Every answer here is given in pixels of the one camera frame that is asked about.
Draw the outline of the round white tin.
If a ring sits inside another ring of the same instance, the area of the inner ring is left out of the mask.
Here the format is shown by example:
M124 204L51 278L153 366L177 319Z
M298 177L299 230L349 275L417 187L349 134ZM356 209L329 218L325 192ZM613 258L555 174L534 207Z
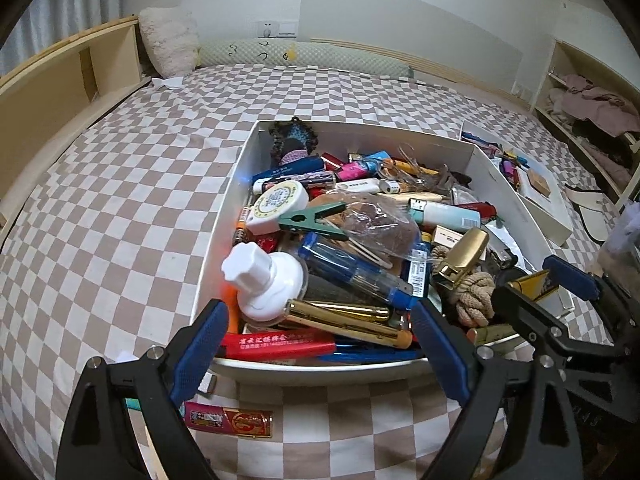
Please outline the round white tin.
M245 226L255 236L277 232L280 218L284 214L305 209L308 203L308 193L298 181L278 183L255 200Z

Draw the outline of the shallow white box lid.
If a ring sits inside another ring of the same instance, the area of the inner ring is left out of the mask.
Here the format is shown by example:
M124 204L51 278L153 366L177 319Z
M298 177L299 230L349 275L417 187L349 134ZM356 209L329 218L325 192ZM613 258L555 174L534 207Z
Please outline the shallow white box lid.
M501 148L501 151L515 156L518 172L518 194L532 214L544 236L556 246L563 246L573 234L573 223L560 191L558 180L552 172L533 155L523 152L513 143L503 140L495 133L465 120L460 127L460 139L475 143L479 148ZM527 170L533 169L543 176L549 185L549 198L537 193L529 184Z

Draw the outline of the small wooden block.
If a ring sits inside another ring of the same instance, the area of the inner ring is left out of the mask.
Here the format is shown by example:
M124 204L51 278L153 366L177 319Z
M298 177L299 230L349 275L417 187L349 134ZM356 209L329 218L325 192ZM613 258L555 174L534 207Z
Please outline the small wooden block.
M547 198L550 197L551 190L549 188L548 182L543 176L538 174L538 172L536 172L533 169L527 170L527 179L528 179L528 182L529 182L530 186L537 193L539 193L542 196L547 197Z

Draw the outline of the blue transparent lighter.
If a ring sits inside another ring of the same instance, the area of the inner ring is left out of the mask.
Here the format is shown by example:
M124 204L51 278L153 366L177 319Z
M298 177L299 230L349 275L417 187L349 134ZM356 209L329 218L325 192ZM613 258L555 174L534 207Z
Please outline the blue transparent lighter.
M329 281L349 285L395 309L409 311L416 302L409 283L346 252L316 233L308 233L303 237L297 255L306 261L309 269Z

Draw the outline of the clear plastic bag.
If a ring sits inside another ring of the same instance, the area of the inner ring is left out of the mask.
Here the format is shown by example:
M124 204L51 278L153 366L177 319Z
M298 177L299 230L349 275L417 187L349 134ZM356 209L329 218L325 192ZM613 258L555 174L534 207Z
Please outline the clear plastic bag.
M331 191L313 198L308 206L342 202L345 210L326 217L351 240L379 254L409 258L420 240L413 218L393 200L371 193Z

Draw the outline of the pink gold lighter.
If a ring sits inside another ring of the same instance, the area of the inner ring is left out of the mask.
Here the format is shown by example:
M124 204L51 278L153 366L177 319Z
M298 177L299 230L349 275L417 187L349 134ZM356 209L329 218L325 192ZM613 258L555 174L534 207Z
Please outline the pink gold lighter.
M196 402L186 402L182 411L186 426L196 431L247 438L272 436L272 411L224 408Z

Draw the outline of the checkered bed sheet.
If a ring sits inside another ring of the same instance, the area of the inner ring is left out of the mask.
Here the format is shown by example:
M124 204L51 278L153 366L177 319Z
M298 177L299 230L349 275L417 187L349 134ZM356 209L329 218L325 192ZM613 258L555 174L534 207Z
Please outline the checkered bed sheet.
M534 118L425 82L237 65L140 89L43 175L2 249L1 425L36 477L54 475L87 360L138 356L188 324L241 148L256 122L292 116L448 138L472 122L560 183L596 184ZM326 388L219 378L213 402L273 414L269 439L198 435L224 479L415 479L458 416L424 376Z

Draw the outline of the wooden clothes shelf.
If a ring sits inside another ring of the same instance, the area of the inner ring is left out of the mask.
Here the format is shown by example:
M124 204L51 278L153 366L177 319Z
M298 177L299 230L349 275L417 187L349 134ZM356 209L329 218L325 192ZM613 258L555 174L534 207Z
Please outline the wooden clothes shelf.
M639 89L625 77L555 40L533 112L617 208L639 199Z

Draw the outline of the red printed lighter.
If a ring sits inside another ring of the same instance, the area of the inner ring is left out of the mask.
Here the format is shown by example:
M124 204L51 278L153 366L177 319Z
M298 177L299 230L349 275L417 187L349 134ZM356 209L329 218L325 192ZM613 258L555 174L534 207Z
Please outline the red printed lighter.
M218 358L248 362L298 360L326 356L336 350L332 334L314 328L254 334L227 334Z

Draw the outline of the large white shoe box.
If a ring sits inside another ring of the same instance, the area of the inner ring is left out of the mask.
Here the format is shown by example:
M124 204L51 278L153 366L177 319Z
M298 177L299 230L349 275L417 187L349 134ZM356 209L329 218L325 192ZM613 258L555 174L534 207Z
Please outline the large white shoe box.
M258 122L254 125L232 168L208 242L192 307L192 318L200 314L208 300L221 296L224 287L221 263L231 250L236 222L248 200L252 177L269 168L270 126L270 122ZM476 146L458 138L352 122L313 122L311 127L319 136L318 150L341 160L350 153L370 154L377 151L386 151L397 157L398 146L409 144L416 150L416 158L427 167L435 168L445 164L450 169L471 177L472 191L483 202L497 207L506 230L535 270L540 270L544 258L553 254L550 242L544 237L523 200ZM282 365L216 359L212 363L212 369L220 376L244 384L287 387L393 382L431 371L426 359L362 365Z

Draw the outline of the green clothes peg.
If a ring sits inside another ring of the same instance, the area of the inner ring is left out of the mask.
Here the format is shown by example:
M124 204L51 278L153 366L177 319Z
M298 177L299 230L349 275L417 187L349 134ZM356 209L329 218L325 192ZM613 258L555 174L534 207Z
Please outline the green clothes peg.
M344 202L327 203L320 206L307 207L305 209L282 214L278 226L282 231L296 233L317 233L330 240L346 242L348 235L332 224L326 223L326 218L334 214L340 214L346 210Z

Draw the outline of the white cap bottle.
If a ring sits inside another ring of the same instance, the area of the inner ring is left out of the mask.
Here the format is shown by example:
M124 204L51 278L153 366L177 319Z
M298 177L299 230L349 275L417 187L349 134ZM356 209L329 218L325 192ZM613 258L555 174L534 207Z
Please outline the white cap bottle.
M288 302L302 299L308 284L302 259L288 252L268 254L254 242L235 245L221 263L221 272L238 293L243 318L254 325L283 320Z

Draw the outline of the long green bolster pillow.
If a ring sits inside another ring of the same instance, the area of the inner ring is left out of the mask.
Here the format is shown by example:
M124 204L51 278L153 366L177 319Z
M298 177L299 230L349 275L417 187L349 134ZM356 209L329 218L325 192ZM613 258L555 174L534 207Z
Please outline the long green bolster pillow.
M392 78L413 77L407 63L390 56L334 44L279 38L206 41L198 51L198 64L314 66Z

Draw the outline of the white fluffy pillow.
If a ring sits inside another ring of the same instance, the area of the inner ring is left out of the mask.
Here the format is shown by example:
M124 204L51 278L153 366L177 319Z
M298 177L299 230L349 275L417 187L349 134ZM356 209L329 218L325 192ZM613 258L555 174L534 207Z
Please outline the white fluffy pillow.
M186 76L200 60L198 26L187 10L146 8L138 15L145 51L163 78Z

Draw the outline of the grey window curtain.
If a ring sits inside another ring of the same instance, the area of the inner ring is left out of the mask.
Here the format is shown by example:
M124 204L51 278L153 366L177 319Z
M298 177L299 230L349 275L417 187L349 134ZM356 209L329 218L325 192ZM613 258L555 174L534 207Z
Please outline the grey window curtain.
M124 15L122 0L32 0L1 47L6 76L56 42Z

